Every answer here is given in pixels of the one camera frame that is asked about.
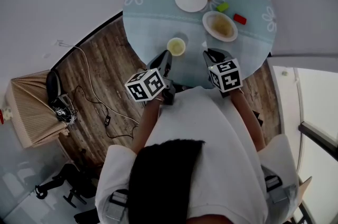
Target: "black device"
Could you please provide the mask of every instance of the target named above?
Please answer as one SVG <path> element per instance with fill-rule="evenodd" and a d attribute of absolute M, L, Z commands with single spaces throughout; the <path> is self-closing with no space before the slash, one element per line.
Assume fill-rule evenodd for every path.
<path fill-rule="evenodd" d="M 203 57 L 207 68 L 213 66 L 214 64 L 232 59 L 231 54 L 228 51 L 222 49 L 208 49 L 207 51 L 203 51 Z M 220 93 L 223 98 L 229 96 L 228 92 L 220 91 Z"/>
<path fill-rule="evenodd" d="M 172 105 L 174 104 L 174 98 L 176 90 L 173 86 L 173 81 L 168 79 L 168 74 L 171 69 L 173 56 L 169 50 L 163 51 L 160 55 L 156 56 L 148 65 L 147 70 L 157 68 L 160 75 L 163 77 L 165 82 L 165 89 L 162 91 L 162 96 L 164 98 L 163 104 Z"/>
<path fill-rule="evenodd" d="M 111 119 L 111 117 L 109 115 L 107 115 L 106 119 L 105 119 L 105 126 L 106 127 L 110 124 L 110 119 Z"/>
<path fill-rule="evenodd" d="M 68 94 L 62 88 L 59 73 L 50 71 L 46 78 L 46 89 L 48 95 L 48 105 L 54 110 L 60 122 L 73 124 L 76 120 L 76 111 Z"/>

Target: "power adapter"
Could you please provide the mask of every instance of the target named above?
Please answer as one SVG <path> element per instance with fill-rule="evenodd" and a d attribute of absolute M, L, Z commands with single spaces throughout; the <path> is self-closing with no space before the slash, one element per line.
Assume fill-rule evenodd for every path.
<path fill-rule="evenodd" d="M 105 119 L 105 127 L 107 127 L 110 124 L 110 117 L 107 115 L 106 119 Z"/>

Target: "white cable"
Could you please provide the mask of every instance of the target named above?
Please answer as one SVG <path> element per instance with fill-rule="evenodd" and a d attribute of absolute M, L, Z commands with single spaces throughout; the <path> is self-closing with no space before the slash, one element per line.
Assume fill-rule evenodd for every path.
<path fill-rule="evenodd" d="M 89 70 L 89 63 L 88 63 L 88 60 L 87 60 L 87 56 L 86 56 L 85 52 L 84 52 L 81 48 L 78 48 L 78 47 L 75 46 L 75 45 L 68 45 L 68 44 L 60 43 L 60 42 L 59 42 L 59 46 L 63 46 L 63 47 L 65 47 L 65 48 L 76 48 L 76 49 L 81 50 L 82 54 L 84 55 L 84 58 L 86 59 L 86 63 L 87 63 L 88 77 L 89 77 L 90 87 L 91 87 L 91 90 L 92 90 L 93 94 L 94 94 L 95 97 L 97 98 L 97 100 L 99 100 L 99 102 L 101 102 L 102 104 L 104 104 L 107 108 L 109 108 L 112 112 L 116 113 L 117 115 L 120 115 L 120 116 L 122 116 L 122 117 L 128 118 L 128 119 L 134 121 L 135 123 L 139 124 L 139 122 L 135 121 L 134 119 L 132 119 L 132 118 L 126 116 L 126 115 L 123 115 L 123 114 L 118 113 L 117 111 L 113 110 L 111 107 L 107 106 L 107 104 L 104 103 L 100 98 L 98 98 L 98 96 L 97 96 L 96 93 L 94 92 L 94 88 L 93 88 L 93 85 L 92 85 L 92 83 L 91 83 L 90 70 Z"/>

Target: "black hair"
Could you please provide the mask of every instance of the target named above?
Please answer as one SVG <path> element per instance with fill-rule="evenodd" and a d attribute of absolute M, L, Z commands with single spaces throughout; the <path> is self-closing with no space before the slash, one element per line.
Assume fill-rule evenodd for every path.
<path fill-rule="evenodd" d="M 185 224 L 191 177 L 203 144 L 175 139 L 140 150 L 129 179 L 130 224 Z"/>

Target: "green block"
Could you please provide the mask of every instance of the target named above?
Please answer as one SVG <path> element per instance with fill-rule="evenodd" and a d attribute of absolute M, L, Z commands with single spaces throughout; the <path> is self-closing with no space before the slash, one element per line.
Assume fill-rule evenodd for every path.
<path fill-rule="evenodd" d="M 229 4 L 227 2 L 224 2 L 216 7 L 218 12 L 224 12 L 228 8 L 229 8 Z"/>

